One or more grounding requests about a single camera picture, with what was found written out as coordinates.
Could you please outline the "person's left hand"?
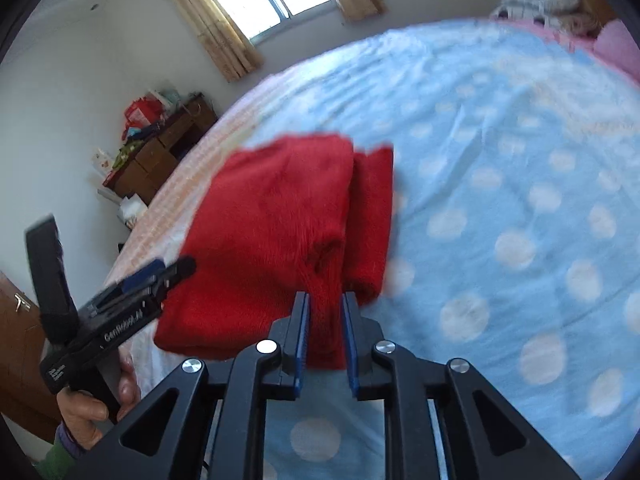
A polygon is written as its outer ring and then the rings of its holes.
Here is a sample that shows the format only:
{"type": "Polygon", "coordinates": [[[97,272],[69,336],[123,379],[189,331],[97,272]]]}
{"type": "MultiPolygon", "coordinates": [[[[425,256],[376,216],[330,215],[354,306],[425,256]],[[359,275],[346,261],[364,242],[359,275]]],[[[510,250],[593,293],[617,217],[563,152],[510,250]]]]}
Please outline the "person's left hand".
{"type": "MultiPolygon", "coordinates": [[[[119,348],[120,378],[118,395],[120,409],[117,419],[121,420],[141,399],[141,390],[134,372],[134,361],[126,347],[119,348]]],[[[106,405],[88,394],[64,388],[56,395],[58,409],[62,415],[62,425],[58,428],[58,440],[73,458],[77,458],[93,448],[103,437],[97,422],[108,419],[106,405]]]]}

